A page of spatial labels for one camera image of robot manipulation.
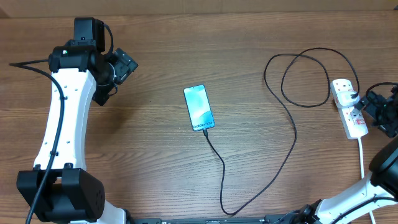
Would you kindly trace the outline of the blue smartphone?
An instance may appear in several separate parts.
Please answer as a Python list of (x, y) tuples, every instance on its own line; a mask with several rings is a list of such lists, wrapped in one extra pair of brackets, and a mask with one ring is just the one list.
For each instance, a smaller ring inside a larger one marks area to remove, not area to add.
[(197, 85), (183, 90), (189, 118), (194, 131), (213, 128), (215, 121), (204, 85)]

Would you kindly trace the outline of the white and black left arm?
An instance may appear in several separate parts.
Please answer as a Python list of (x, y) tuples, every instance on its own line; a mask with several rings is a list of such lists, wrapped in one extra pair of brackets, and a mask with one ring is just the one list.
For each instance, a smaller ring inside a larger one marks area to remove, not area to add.
[(46, 59), (52, 97), (44, 140), (31, 170), (17, 175), (29, 204), (27, 222), (132, 223), (107, 201), (103, 183), (87, 172), (85, 137), (92, 102), (104, 105), (137, 68), (123, 50), (106, 47), (111, 30), (92, 17), (74, 20), (74, 36)]

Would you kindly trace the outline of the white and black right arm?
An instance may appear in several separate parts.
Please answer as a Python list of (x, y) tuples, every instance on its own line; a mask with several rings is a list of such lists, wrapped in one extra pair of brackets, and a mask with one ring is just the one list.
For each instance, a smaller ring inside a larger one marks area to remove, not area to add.
[(381, 207), (397, 203), (397, 87), (385, 99), (367, 91), (355, 104), (343, 107), (348, 126), (359, 128), (361, 111), (365, 110), (377, 126), (393, 140), (380, 150), (369, 165), (369, 173), (359, 182), (332, 198), (305, 205), (291, 223), (349, 223)]

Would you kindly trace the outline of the white charger plug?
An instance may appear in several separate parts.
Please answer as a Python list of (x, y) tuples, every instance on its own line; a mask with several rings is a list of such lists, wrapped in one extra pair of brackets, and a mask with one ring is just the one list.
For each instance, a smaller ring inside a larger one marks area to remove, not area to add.
[(338, 108), (348, 108), (359, 101), (359, 96), (351, 91), (339, 92), (335, 101)]

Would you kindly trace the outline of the white power strip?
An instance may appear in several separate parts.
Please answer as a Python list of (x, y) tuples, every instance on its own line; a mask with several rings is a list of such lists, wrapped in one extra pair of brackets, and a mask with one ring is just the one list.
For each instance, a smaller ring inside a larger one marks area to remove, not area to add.
[[(334, 101), (339, 92), (351, 91), (356, 93), (354, 91), (352, 83), (347, 79), (333, 80), (330, 84), (330, 88), (333, 94)], [(359, 112), (359, 114), (357, 114), (357, 112), (353, 113), (354, 106), (350, 106), (348, 108), (337, 107), (341, 122), (346, 133), (346, 137), (348, 139), (359, 139), (368, 133), (368, 127), (366, 126), (364, 117), (361, 112)]]

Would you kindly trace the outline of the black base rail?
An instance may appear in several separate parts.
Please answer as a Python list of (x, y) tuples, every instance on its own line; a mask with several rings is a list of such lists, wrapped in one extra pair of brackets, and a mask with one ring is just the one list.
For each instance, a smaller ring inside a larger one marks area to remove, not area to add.
[(163, 220), (160, 218), (132, 218), (128, 217), (126, 223), (132, 224), (270, 224), (293, 223), (299, 214), (298, 210), (284, 215), (266, 215), (265, 217), (238, 217), (238, 218), (185, 218)]

